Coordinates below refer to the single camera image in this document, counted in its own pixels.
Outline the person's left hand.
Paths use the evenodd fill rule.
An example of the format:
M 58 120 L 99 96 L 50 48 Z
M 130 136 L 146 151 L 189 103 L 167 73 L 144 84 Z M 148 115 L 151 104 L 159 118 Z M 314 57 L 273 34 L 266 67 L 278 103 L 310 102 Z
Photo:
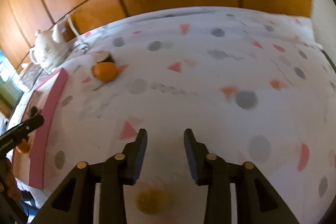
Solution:
M 17 181 L 12 173 L 12 165 L 8 158 L 4 158 L 3 161 L 5 162 L 5 176 L 4 176 L 4 182 L 7 187 L 7 190 L 5 190 L 5 187 L 3 184 L 1 184 L 0 192 L 7 192 L 7 195 L 12 198 L 15 202 L 19 202 L 22 198 L 21 191 L 17 186 Z

